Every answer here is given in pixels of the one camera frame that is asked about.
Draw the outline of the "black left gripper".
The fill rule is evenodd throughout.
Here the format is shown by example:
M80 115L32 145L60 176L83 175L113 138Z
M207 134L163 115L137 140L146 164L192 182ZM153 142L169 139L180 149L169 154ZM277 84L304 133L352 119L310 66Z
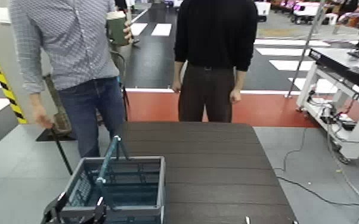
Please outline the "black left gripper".
M94 209L94 215L81 215L76 217L61 216L60 213L67 204L67 195L62 192L53 199L44 209L41 224L64 223L64 224L103 224L106 220L106 205L104 197L100 197Z

